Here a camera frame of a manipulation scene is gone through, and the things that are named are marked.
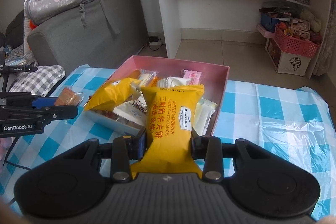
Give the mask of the brown wafer biscuit pack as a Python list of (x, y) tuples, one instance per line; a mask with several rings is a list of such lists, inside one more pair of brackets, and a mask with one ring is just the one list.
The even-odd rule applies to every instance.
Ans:
[(65, 87), (54, 102), (54, 106), (78, 106), (84, 98), (84, 93), (77, 93)]

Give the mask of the cream white cake pack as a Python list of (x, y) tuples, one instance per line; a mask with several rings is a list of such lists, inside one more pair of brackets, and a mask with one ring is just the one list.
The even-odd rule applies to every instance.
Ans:
[(201, 98), (197, 103), (194, 115), (193, 129), (202, 136), (207, 132), (212, 115), (217, 110), (217, 104), (205, 98)]

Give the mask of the white nut snack pack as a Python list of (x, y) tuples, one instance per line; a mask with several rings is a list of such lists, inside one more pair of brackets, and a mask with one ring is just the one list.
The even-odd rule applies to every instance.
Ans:
[(147, 104), (143, 95), (124, 102), (113, 109), (114, 114), (140, 126), (146, 124)]

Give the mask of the large yellow sandwich pack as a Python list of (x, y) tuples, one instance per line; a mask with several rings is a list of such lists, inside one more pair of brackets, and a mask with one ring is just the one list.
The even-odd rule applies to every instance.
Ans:
[(141, 89), (147, 104), (146, 134), (148, 148), (142, 160), (131, 165), (139, 173), (195, 173), (201, 169), (191, 156), (191, 131), (203, 85)]
[(112, 111), (132, 96), (140, 83), (141, 80), (130, 77), (117, 81), (107, 81), (87, 101), (84, 110)]

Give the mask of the pink wafer bar wrapper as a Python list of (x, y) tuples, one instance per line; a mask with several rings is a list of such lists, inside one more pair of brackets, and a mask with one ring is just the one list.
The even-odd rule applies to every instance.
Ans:
[(187, 85), (199, 85), (203, 80), (203, 73), (199, 71), (183, 69), (181, 75), (187, 80)]

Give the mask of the clear blue candy packet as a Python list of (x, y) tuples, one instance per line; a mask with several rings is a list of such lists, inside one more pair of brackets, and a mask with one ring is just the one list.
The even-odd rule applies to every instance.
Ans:
[(138, 79), (141, 81), (140, 87), (153, 86), (158, 80), (158, 72), (141, 69)]

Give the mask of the blue checkered tablecloth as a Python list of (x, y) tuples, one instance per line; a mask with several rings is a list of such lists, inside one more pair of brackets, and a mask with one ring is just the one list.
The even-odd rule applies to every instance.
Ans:
[[(318, 93), (228, 81), (218, 116), (216, 137), (226, 143), (247, 139), (307, 170), (321, 187), (312, 217), (335, 214), (335, 129)], [(52, 122), (43, 134), (21, 137), (1, 161), (1, 197), (13, 200), (14, 184), (29, 168), (87, 139), (105, 143), (116, 137), (82, 111), (75, 119)]]

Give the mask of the power strip on floor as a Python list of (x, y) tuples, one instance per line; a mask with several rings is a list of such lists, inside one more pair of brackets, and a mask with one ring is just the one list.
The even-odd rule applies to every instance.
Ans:
[(162, 39), (158, 36), (149, 36), (148, 44), (153, 46), (160, 46), (162, 45)]

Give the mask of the white decorated storage box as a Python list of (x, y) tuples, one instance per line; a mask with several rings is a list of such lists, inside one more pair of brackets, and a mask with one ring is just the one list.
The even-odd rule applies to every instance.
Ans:
[(271, 38), (267, 39), (265, 50), (277, 73), (305, 76), (311, 58), (283, 52), (275, 40)]

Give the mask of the grey sofa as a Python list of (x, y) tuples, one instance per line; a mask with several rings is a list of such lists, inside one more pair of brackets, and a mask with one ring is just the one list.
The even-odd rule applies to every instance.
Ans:
[(148, 41), (141, 0), (94, 0), (37, 26), (27, 42), (41, 66), (60, 65), (66, 73), (80, 65), (117, 68)]

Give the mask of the pink plastic basket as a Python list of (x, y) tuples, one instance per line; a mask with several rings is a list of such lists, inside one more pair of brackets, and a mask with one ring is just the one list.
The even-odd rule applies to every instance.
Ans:
[(319, 45), (310, 40), (302, 40), (287, 36), (284, 31), (275, 25), (274, 40), (283, 52), (313, 58), (319, 50)]

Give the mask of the blue storage bin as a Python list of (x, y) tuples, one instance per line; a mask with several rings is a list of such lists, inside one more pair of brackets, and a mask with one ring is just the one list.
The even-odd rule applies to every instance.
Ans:
[(275, 32), (276, 24), (289, 22), (291, 13), (278, 8), (260, 9), (260, 24), (269, 32)]

